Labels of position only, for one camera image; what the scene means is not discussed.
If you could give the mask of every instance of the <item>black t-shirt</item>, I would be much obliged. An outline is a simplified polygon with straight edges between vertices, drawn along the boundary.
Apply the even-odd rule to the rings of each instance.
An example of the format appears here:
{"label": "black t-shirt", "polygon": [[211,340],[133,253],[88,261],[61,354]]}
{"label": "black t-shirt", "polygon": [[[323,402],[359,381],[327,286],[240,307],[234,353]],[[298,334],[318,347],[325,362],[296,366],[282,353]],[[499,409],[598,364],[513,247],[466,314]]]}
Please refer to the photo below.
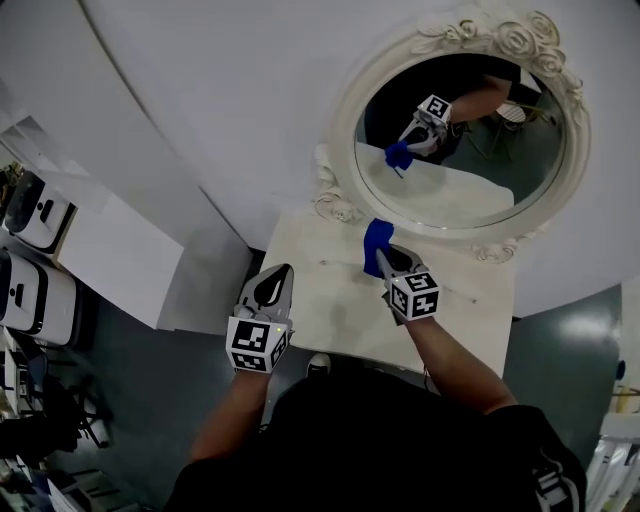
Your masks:
{"label": "black t-shirt", "polygon": [[520,81],[520,67],[488,55],[457,54],[427,60],[387,82],[365,115],[367,144],[386,148],[397,142],[418,105],[431,94],[452,102],[483,85],[484,75]]}
{"label": "black t-shirt", "polygon": [[482,416],[372,370],[311,378],[279,399],[269,427],[239,453],[185,468],[165,510],[538,511],[541,450],[583,501],[584,472],[538,409]]}

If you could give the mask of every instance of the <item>ornate mirror frame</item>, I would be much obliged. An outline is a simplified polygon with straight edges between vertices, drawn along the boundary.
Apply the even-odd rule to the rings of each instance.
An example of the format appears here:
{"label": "ornate mirror frame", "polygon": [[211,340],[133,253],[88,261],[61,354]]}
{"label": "ornate mirror frame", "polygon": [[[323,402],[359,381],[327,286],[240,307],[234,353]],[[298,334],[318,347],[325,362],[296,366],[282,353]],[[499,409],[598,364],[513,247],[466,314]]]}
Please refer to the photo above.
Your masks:
{"label": "ornate mirror frame", "polygon": [[[328,143],[316,149],[321,180],[318,213],[343,222],[357,221],[363,215],[377,217],[423,239],[471,245],[479,259],[509,259],[518,241],[531,238],[573,195],[589,156],[590,123],[582,81],[567,69],[559,43],[558,29],[546,15],[538,11],[519,15],[496,1],[480,0],[455,11],[425,16],[405,27],[365,61],[337,102]],[[533,73],[555,96],[566,127],[565,153],[546,191],[516,205],[519,211],[510,218],[477,228],[437,228],[402,217],[369,190],[355,156],[356,126],[373,95],[405,69],[455,53],[500,57]],[[492,254],[496,243],[496,250],[506,253]]]}

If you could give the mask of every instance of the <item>sneaker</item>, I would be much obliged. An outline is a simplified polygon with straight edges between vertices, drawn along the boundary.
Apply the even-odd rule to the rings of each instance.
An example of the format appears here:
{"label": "sneaker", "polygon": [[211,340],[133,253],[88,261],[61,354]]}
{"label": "sneaker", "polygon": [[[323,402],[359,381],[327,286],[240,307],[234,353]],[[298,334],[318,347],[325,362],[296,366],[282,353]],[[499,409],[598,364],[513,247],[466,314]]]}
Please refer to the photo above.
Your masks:
{"label": "sneaker", "polygon": [[331,371],[331,359],[327,354],[314,355],[307,365],[307,377],[327,376]]}

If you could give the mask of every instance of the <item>forearm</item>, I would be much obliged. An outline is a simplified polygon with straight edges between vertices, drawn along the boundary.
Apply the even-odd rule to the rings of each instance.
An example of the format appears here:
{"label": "forearm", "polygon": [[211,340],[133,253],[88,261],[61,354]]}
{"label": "forearm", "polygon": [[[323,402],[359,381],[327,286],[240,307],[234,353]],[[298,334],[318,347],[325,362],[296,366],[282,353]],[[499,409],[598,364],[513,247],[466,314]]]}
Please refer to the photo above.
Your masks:
{"label": "forearm", "polygon": [[450,122],[462,123],[488,116],[507,100],[510,89],[511,82],[493,77],[487,78],[483,87],[453,101]]}
{"label": "forearm", "polygon": [[192,460],[229,455],[257,432],[270,377],[243,370],[236,373],[227,395],[196,437]]}
{"label": "forearm", "polygon": [[414,320],[406,326],[443,396],[484,414],[516,404],[502,379],[433,318]]}

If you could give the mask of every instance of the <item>floor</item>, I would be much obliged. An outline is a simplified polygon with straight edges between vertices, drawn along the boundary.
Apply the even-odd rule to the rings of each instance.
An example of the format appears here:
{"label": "floor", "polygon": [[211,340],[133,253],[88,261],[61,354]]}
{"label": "floor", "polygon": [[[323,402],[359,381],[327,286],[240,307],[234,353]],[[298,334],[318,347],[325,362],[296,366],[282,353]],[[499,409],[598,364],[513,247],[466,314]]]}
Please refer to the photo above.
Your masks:
{"label": "floor", "polygon": [[[545,411],[583,463],[593,452],[613,386],[619,319],[620,287],[615,287],[523,319],[512,329],[506,382],[522,403]],[[79,366],[67,377],[93,374],[95,391],[114,414],[111,446],[97,450],[83,439],[73,454],[54,454],[51,464],[68,471],[102,469],[139,503],[161,508],[194,435],[233,375],[224,340],[154,331],[103,300],[92,348],[68,356]],[[265,418],[279,394],[304,376],[310,356],[293,347],[284,354]],[[361,363],[338,357],[334,364]],[[422,384],[418,374],[387,371]]]}

